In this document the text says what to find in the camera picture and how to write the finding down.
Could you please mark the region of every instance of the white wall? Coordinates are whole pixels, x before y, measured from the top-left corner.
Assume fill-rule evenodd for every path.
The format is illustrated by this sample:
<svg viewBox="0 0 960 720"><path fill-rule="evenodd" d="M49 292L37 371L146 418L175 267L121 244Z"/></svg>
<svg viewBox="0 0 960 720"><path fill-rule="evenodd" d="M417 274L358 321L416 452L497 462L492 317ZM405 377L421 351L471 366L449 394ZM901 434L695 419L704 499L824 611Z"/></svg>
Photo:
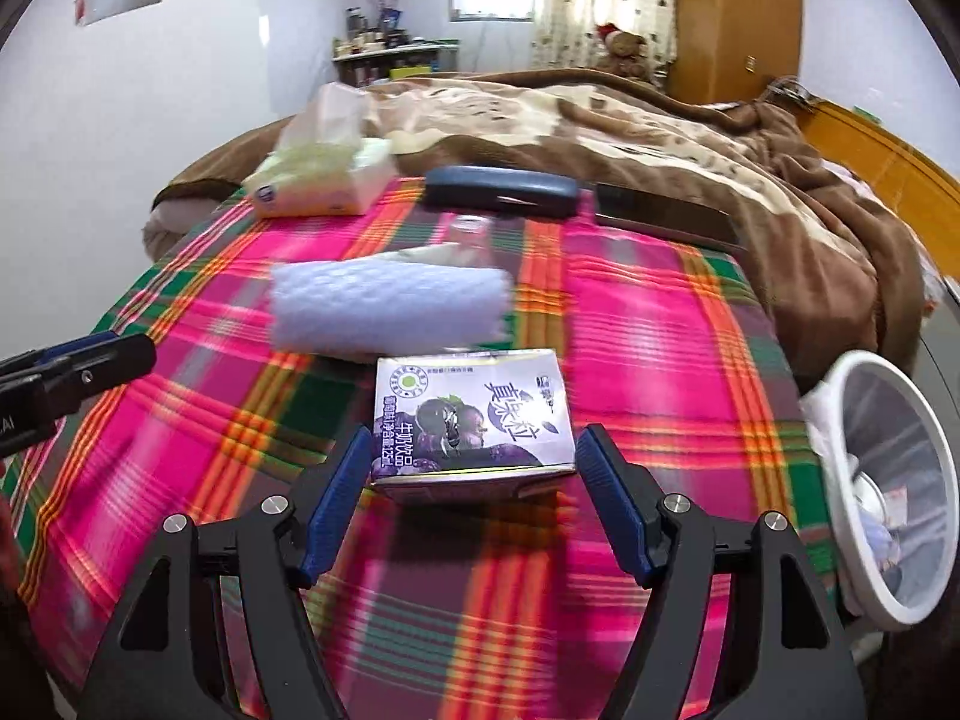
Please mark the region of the white wall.
<svg viewBox="0 0 960 720"><path fill-rule="evenodd" d="M149 264L150 202L272 117L257 0L85 28L33 0L0 50L0 359L88 332Z"/></svg>
<svg viewBox="0 0 960 720"><path fill-rule="evenodd" d="M277 117L301 111L320 84L337 79L333 39L347 37L355 0L259 0L270 29L267 68Z"/></svg>
<svg viewBox="0 0 960 720"><path fill-rule="evenodd" d="M534 25L528 22L452 22L449 0L400 0L400 26L411 36L457 38L463 73L495 73L530 67Z"/></svg>
<svg viewBox="0 0 960 720"><path fill-rule="evenodd" d="M960 87L908 0L803 0L800 82L960 177Z"/></svg>

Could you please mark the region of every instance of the trash can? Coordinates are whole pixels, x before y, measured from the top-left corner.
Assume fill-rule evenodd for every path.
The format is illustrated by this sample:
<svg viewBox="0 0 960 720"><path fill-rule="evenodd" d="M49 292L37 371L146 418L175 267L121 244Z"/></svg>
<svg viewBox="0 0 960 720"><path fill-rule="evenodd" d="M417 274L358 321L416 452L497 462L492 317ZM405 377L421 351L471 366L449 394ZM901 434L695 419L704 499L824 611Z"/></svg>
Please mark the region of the trash can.
<svg viewBox="0 0 960 720"><path fill-rule="evenodd" d="M923 394L894 365L843 355L802 400L821 458L843 603L885 631L927 617L957 549L957 477Z"/></svg>

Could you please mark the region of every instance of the white towel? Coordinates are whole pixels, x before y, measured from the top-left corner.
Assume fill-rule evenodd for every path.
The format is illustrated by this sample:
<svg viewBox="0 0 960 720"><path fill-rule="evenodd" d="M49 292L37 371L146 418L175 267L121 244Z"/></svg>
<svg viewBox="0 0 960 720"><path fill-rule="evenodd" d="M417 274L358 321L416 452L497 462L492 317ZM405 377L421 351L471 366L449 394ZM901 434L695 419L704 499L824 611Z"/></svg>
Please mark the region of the white towel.
<svg viewBox="0 0 960 720"><path fill-rule="evenodd" d="M504 271L361 258L274 266L272 343L331 356L401 356L495 343L512 306Z"/></svg>

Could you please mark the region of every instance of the checkered cloth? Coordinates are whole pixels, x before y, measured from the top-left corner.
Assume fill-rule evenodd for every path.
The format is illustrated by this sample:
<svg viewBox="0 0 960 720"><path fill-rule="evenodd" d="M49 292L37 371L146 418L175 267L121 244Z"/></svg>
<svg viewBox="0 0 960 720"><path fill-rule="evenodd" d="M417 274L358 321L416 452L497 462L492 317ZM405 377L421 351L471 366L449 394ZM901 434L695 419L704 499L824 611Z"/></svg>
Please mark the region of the checkered cloth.
<svg viewBox="0 0 960 720"><path fill-rule="evenodd" d="M171 512L233 517L321 463L345 419L368 420L373 370L271 351L269 266L443 240L450 214L403 180L363 218L258 221L242 196L159 262L98 329L147 332L151 375L109 391L11 464L3 491L27 556L37 639L82 685L124 581ZM790 371L722 255L568 223L496 220L515 276L515 347L553 347L575 428L596 421L630 461L711 514L787 512L832 571L819 467ZM686 713L709 696L728 580L714 581ZM470 508L400 509L364 493L333 570L304 594L352 717L594 717L646 602L616 567L579 479ZM244 708L263 712L224 581Z"/></svg>

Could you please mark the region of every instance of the silver screw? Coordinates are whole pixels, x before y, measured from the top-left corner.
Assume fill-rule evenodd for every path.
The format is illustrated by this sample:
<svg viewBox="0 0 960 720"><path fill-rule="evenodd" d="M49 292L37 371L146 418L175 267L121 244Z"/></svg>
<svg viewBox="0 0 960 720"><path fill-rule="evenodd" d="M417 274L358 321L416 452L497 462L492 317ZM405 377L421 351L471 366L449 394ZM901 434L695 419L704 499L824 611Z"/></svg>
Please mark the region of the silver screw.
<svg viewBox="0 0 960 720"><path fill-rule="evenodd" d="M290 502L282 495L271 495L260 504L260 510L263 514L283 514L289 505Z"/></svg>
<svg viewBox="0 0 960 720"><path fill-rule="evenodd" d="M766 512L763 516L763 524L772 531L785 531L790 523L780 512Z"/></svg>
<svg viewBox="0 0 960 720"><path fill-rule="evenodd" d="M163 520L163 530L167 533L179 533L186 527L186 517L182 514L171 514Z"/></svg>
<svg viewBox="0 0 960 720"><path fill-rule="evenodd" d="M690 499L680 493L670 493L664 498L664 509L674 514L684 514L690 511Z"/></svg>

